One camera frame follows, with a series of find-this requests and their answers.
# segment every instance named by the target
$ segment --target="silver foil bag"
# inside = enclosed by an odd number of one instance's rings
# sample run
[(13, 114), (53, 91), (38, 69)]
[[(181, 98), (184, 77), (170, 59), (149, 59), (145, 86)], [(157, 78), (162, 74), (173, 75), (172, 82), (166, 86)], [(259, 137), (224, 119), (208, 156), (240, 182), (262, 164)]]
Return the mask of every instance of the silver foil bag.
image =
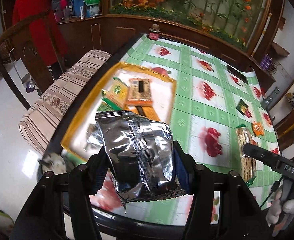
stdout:
[(130, 111), (96, 114), (116, 192), (125, 204), (184, 195), (175, 181), (169, 126)]

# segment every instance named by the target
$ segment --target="blue container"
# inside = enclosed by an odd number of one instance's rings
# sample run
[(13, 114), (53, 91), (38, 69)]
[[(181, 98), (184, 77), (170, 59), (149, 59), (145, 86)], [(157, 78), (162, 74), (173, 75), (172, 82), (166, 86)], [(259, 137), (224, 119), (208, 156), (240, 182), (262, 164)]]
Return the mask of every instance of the blue container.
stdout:
[(80, 16), (80, 7), (84, 6), (84, 0), (72, 0), (72, 6), (74, 9), (74, 15)]

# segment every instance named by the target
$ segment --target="chair backrest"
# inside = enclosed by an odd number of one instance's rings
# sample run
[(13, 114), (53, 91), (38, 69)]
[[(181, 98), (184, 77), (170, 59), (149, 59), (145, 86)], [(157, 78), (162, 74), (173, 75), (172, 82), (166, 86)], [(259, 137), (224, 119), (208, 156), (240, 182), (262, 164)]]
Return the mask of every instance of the chair backrest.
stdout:
[[(12, 40), (13, 45), (15, 47), (15, 54), (17, 54), (22, 59), (28, 72), (31, 74), (42, 93), (45, 92), (47, 88), (53, 83), (53, 78), (50, 72), (48, 71), (47, 66), (40, 57), (37, 48), (34, 46), (29, 31), (29, 25), (35, 20), (44, 20), (45, 25), (47, 26), (47, 30), (50, 34), (49, 36), (51, 38), (52, 46), (56, 53), (57, 60), (61, 63), (61, 59), (58, 56), (58, 48), (55, 42), (55, 38), (51, 33), (47, 20), (49, 12), (50, 10), (27, 17), (22, 21), (18, 22), (16, 25), (7, 29), (0, 36), (0, 46), (4, 41), (8, 39)], [(4, 66), (0, 60), (0, 69), (1, 68), (4, 69)]]

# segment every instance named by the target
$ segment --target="pink bottle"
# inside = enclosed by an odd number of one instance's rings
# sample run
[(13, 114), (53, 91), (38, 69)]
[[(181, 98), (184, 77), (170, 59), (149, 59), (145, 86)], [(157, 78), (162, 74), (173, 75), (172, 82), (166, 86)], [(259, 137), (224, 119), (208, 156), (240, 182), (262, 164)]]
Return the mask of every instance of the pink bottle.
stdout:
[(60, 0), (60, 9), (63, 11), (65, 7), (68, 5), (66, 0)]

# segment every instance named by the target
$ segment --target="striped cushion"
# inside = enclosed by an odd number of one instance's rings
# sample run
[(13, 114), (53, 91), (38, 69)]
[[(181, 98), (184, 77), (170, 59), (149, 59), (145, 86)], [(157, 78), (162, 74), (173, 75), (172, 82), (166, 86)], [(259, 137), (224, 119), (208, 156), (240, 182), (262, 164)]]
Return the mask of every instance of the striped cushion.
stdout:
[(71, 103), (110, 56), (101, 50), (89, 51), (62, 74), (22, 117), (18, 125), (20, 133), (35, 150), (44, 154)]

